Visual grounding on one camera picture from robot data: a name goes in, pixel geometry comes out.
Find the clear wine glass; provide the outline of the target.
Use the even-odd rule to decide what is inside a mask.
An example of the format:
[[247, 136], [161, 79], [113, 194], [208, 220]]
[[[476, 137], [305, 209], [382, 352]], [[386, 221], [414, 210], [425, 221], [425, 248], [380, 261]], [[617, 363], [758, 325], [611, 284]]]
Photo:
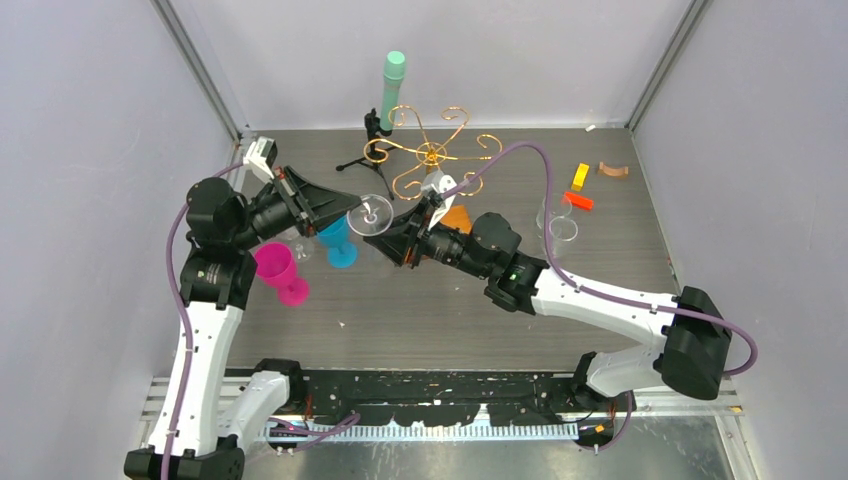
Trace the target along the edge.
[[296, 227], [285, 230], [279, 235], [279, 238], [289, 247], [297, 263], [304, 263], [313, 257], [315, 252], [313, 240], [301, 235]]
[[554, 259], [560, 259], [573, 248], [579, 228], [572, 218], [555, 216], [548, 222], [548, 234], [550, 245], [547, 251]]
[[363, 246], [363, 255], [370, 265], [382, 267], [387, 260], [377, 249], [367, 243], [379, 234], [385, 233], [394, 218], [392, 203], [378, 194], [365, 194], [360, 204], [346, 213], [346, 220], [352, 234]]

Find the blue wine glass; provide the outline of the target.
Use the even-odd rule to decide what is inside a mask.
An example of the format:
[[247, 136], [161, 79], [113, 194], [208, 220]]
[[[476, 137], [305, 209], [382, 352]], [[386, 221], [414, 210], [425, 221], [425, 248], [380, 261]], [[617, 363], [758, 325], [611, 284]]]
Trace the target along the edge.
[[346, 269], [356, 262], [358, 250], [350, 241], [349, 235], [350, 228], [345, 216], [318, 233], [318, 241], [327, 249], [327, 261], [330, 266]]

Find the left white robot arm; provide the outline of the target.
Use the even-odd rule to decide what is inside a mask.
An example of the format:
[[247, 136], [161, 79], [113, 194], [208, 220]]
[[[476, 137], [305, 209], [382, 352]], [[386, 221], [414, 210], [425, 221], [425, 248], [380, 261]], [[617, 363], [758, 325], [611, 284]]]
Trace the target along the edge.
[[298, 412], [307, 398], [295, 361], [255, 370], [225, 411], [219, 409], [226, 361], [257, 274], [251, 251], [295, 228], [324, 231], [359, 206], [355, 194], [316, 185], [290, 167], [270, 175], [253, 199], [220, 171], [190, 187], [174, 223], [186, 223], [190, 251], [182, 269], [166, 244], [167, 275], [181, 321], [159, 419], [145, 447], [127, 453], [130, 479], [239, 479], [248, 450], [277, 410]]

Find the clear front wine glass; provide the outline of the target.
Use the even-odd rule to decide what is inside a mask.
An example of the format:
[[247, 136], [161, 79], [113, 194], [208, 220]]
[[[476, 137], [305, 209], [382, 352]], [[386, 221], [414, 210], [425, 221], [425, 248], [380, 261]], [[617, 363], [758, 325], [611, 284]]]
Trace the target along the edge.
[[313, 257], [315, 252], [313, 240], [301, 235], [296, 227], [285, 230], [279, 235], [279, 238], [289, 247], [297, 263], [304, 263]]

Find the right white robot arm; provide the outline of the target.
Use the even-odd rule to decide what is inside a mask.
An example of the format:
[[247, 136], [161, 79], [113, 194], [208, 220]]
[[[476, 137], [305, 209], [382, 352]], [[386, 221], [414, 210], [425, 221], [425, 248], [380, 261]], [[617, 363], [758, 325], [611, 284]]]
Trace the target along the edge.
[[399, 267], [430, 259], [484, 280], [484, 295], [507, 312], [567, 318], [637, 341], [581, 357], [570, 385], [580, 408], [596, 410], [626, 391], [661, 385], [698, 400], [717, 398], [732, 333], [707, 321], [718, 311], [705, 292], [655, 294], [559, 275], [552, 263], [520, 251], [521, 236], [501, 215], [485, 213], [463, 233], [432, 224], [434, 210], [422, 201], [365, 242]]

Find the pink wine glass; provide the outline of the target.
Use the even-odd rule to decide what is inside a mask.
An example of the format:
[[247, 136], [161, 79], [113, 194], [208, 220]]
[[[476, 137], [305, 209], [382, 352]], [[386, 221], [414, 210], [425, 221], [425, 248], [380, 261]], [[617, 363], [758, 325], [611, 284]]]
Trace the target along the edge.
[[297, 262], [287, 245], [266, 243], [258, 248], [254, 258], [257, 262], [256, 275], [276, 291], [283, 305], [297, 307], [307, 300], [309, 284], [299, 276]]

